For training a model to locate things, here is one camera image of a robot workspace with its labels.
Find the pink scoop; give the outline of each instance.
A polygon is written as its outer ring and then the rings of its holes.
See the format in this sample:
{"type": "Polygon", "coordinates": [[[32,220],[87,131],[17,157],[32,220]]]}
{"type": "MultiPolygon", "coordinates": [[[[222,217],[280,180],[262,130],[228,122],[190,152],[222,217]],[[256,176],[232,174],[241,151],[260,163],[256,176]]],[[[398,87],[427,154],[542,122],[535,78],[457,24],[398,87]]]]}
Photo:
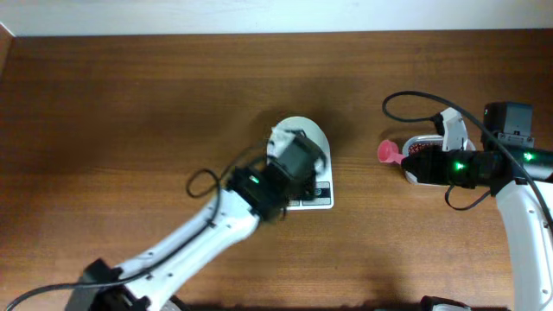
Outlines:
{"type": "Polygon", "coordinates": [[[399,148],[396,143],[389,140],[384,140],[378,146],[378,160],[381,163],[397,163],[401,164],[401,161],[405,158],[405,155],[399,153],[399,148]]]}

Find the brown wooden surface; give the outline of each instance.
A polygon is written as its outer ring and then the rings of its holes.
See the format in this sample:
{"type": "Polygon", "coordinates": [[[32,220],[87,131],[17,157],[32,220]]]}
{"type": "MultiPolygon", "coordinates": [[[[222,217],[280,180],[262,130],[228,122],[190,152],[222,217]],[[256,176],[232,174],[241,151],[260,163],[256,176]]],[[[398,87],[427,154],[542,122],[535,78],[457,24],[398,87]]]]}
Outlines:
{"type": "Polygon", "coordinates": [[[12,36],[0,23],[0,77],[2,77],[3,65],[8,58],[12,36]]]}
{"type": "MultiPolygon", "coordinates": [[[[194,170],[221,170],[283,117],[303,115],[330,139],[334,208],[263,225],[181,299],[337,307],[439,295],[511,306],[494,200],[456,213],[442,187],[379,164],[382,139],[433,132],[385,118],[380,104],[404,89],[479,117],[492,101],[532,103],[537,147],[552,149],[552,64],[551,30],[17,38],[0,85],[0,304],[156,243],[202,206],[184,192],[194,170]]],[[[405,116],[443,109],[394,105],[405,116]]],[[[66,297],[20,309],[61,309],[66,297]]]]}

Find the green light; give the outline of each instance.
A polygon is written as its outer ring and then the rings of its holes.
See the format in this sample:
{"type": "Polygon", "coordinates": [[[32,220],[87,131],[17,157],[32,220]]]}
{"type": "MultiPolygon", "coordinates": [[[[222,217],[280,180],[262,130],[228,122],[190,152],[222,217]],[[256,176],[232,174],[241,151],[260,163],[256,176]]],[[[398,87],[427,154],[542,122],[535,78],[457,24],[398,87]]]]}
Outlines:
{"type": "Polygon", "coordinates": [[[253,181],[255,183],[259,183],[259,179],[257,179],[256,176],[250,176],[250,181],[253,181]]]}
{"type": "Polygon", "coordinates": [[[465,164],[459,163],[459,162],[455,163],[455,170],[460,170],[460,169],[464,169],[464,168],[465,168],[465,164]]]}
{"type": "Polygon", "coordinates": [[[530,152],[525,152],[525,153],[524,153],[524,159],[525,159],[526,161],[532,160],[533,158],[534,158],[534,155],[531,154],[530,152]]]}

